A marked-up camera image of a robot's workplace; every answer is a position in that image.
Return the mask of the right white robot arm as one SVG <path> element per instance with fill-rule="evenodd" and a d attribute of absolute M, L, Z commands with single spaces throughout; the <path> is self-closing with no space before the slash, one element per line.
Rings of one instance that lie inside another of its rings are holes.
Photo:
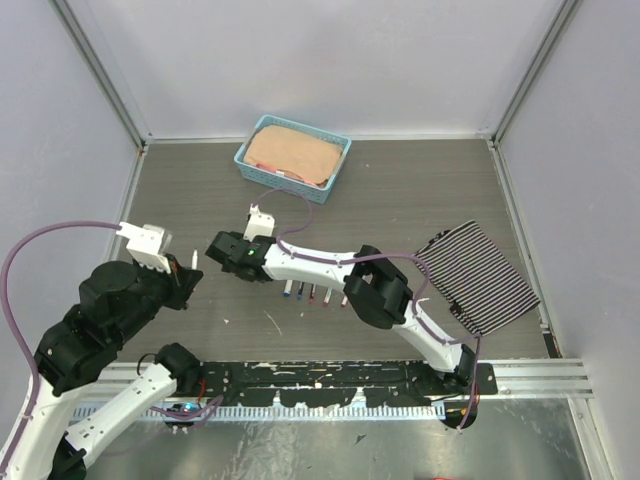
<path fill-rule="evenodd" d="M 393 331 L 411 344 L 440 375 L 447 392 L 462 394 L 475 382 L 475 352 L 419 306 L 407 277 L 391 262 L 393 254 L 370 245 L 357 252 L 326 252 L 264 235 L 248 239 L 239 232 L 220 231 L 206 256 L 244 281 L 292 280 L 342 291 L 361 321 Z"/>

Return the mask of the black white striped cloth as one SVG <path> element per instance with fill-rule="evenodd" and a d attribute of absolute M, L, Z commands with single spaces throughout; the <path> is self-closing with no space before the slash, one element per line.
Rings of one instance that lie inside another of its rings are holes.
<path fill-rule="evenodd" d="M 479 224 L 445 230 L 415 252 L 452 315 L 487 336 L 538 307 L 539 297 Z"/>

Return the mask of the blue plastic basket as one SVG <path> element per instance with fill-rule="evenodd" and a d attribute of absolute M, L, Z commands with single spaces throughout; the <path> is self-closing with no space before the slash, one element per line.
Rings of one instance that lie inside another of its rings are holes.
<path fill-rule="evenodd" d="M 334 174 L 330 177 L 330 179 L 328 180 L 328 182 L 324 187 L 318 187 L 318 186 L 302 183 L 301 181 L 289 178 L 280 172 L 270 173 L 266 170 L 249 165 L 244 162 L 245 153 L 248 149 L 248 146 L 251 140 L 261 129 L 270 125 L 277 125 L 277 126 L 290 128 L 296 131 L 300 131 L 300 132 L 309 134 L 313 137 L 316 137 L 318 139 L 324 140 L 326 142 L 339 145 L 343 148 L 342 156 L 334 171 Z M 273 115 L 264 115 L 258 120 L 249 137 L 241 145 L 241 147 L 235 154 L 234 162 L 236 166 L 239 168 L 242 176 L 247 180 L 251 180 L 253 182 L 259 183 L 261 185 L 269 186 L 272 188 L 280 188 L 280 187 L 290 188 L 292 190 L 302 193 L 309 200 L 315 203 L 323 204 L 326 202 L 331 192 L 331 189 L 333 188 L 333 185 L 337 179 L 337 176 L 344 164 L 344 161 L 346 160 L 347 153 L 351 148 L 351 144 L 352 144 L 352 141 L 343 135 L 325 131 L 316 127 L 312 127 L 306 124 L 284 119 L 281 117 L 277 117 Z"/>

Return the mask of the white marker blue print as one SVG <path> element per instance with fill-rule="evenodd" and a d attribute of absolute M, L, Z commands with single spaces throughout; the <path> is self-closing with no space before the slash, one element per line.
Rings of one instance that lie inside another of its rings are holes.
<path fill-rule="evenodd" d="M 284 287 L 284 291 L 283 291 L 283 295 L 285 297 L 289 297 L 292 293 L 292 285 L 293 285 L 293 281 L 292 280 L 287 280 L 285 282 L 285 287 Z"/>

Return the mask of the peach folded towel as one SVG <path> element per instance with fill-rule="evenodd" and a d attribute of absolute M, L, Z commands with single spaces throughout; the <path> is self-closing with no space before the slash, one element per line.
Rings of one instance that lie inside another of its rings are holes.
<path fill-rule="evenodd" d="M 290 128 L 270 125 L 251 140 L 244 162 L 270 173 L 324 187 L 340 161 L 343 148 Z"/>

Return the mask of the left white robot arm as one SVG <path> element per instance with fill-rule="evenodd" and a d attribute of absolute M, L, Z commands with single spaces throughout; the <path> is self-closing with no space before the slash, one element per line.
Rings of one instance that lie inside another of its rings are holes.
<path fill-rule="evenodd" d="M 4 479 L 83 479 L 106 447 L 160 400 L 194 394 L 200 362 L 178 343 L 162 347 L 136 380 L 90 418 L 77 403 L 118 353 L 163 308 L 184 310 L 203 273 L 169 260 L 168 271 L 109 261 L 79 286 L 79 302 L 43 335 L 23 411 L 2 449 Z"/>

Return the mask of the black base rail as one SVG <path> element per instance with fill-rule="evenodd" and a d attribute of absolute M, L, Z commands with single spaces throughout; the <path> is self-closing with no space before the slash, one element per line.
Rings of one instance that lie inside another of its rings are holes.
<path fill-rule="evenodd" d="M 224 406 L 286 408 L 352 404 L 429 406 L 437 399 L 465 395 L 470 385 L 438 373 L 424 361 L 206 362 L 178 383 L 179 396 L 220 396 Z"/>

